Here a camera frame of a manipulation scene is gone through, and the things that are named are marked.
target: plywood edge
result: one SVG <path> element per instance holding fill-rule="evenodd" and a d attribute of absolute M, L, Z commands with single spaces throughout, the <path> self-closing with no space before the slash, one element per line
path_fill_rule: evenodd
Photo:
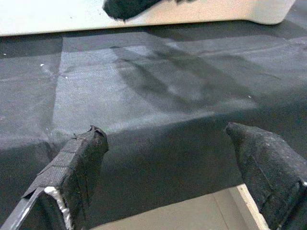
<path fill-rule="evenodd" d="M 229 188 L 249 230 L 270 230 L 245 184 Z"/>

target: white plastic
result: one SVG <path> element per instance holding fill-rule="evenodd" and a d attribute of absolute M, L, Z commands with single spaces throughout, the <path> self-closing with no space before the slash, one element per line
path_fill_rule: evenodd
<path fill-rule="evenodd" d="M 103 0 L 0 0 L 0 36 L 114 27 L 249 20 L 280 23 L 295 0 L 165 0 L 128 22 L 114 21 Z"/>

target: white speck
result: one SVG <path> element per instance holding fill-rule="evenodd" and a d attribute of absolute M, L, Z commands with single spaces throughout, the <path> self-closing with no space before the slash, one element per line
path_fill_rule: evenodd
<path fill-rule="evenodd" d="M 29 210 L 30 210 L 30 207 L 27 207 L 23 215 L 21 216 L 21 219 L 23 219 L 28 214 Z"/>

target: black tape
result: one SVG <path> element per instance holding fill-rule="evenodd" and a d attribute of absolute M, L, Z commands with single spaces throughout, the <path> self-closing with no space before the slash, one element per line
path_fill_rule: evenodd
<path fill-rule="evenodd" d="M 238 167 L 259 212 L 275 230 L 306 199 L 307 161 L 279 135 L 236 123 L 226 127 Z"/>
<path fill-rule="evenodd" d="M 35 178 L 23 197 L 30 197 L 38 187 L 52 186 L 60 191 L 71 220 L 82 225 L 94 193 L 96 179 L 100 174 L 103 155 L 108 150 L 105 133 L 92 126 L 83 134 L 67 142 L 55 159 Z"/>

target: beige floor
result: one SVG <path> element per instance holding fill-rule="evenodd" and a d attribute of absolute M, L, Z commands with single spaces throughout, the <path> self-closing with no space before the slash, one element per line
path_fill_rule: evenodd
<path fill-rule="evenodd" d="M 251 230 L 258 228 L 246 218 L 231 188 L 180 203 L 160 207 L 93 230 Z"/>

